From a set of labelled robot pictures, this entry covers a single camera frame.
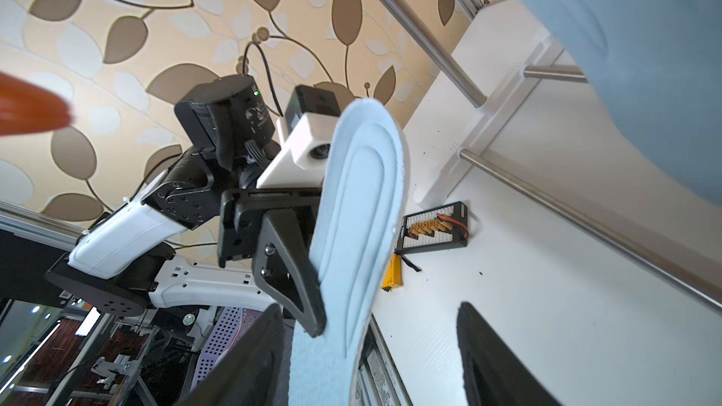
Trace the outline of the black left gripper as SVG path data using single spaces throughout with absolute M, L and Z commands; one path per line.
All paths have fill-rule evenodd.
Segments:
M 226 190 L 221 195 L 217 263 L 253 258 L 263 292 L 312 338 L 326 326 L 317 270 L 309 258 L 321 188 Z

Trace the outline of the light blue insole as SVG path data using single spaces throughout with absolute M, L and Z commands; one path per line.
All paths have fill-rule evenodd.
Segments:
M 620 132 L 721 201 L 721 0 L 520 0 L 585 73 Z
M 296 329 L 289 404 L 349 405 L 374 298 L 407 199 L 402 130 L 374 99 L 353 101 L 331 143 L 309 259 L 319 278 L 323 334 Z

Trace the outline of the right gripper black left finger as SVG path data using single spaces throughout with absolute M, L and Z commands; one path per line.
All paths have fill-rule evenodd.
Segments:
M 281 307 L 272 304 L 180 405 L 272 405 L 284 356 Z

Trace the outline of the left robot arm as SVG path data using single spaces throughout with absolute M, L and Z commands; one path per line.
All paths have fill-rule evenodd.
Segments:
M 117 317 L 278 303 L 319 336 L 326 314 L 309 247 L 336 95 L 298 86 L 274 120 L 255 79 L 235 74 L 194 86 L 174 111 L 191 147 L 100 217 L 46 280 Z

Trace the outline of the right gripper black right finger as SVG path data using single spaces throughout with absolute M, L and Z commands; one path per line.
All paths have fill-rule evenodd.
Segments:
M 473 304 L 460 305 L 457 338 L 470 405 L 557 405 Z

